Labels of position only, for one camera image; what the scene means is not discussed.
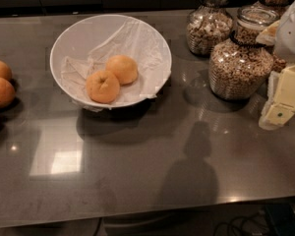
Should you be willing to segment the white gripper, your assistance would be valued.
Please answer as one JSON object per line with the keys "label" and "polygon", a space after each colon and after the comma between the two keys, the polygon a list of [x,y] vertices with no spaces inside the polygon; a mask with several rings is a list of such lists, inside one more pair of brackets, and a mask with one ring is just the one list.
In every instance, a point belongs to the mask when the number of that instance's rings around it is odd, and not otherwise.
{"label": "white gripper", "polygon": [[[256,37],[256,43],[274,46],[274,53],[288,63],[295,63],[295,1],[276,21]],[[283,127],[295,115],[295,64],[268,78],[267,102],[259,126],[264,130]]]}

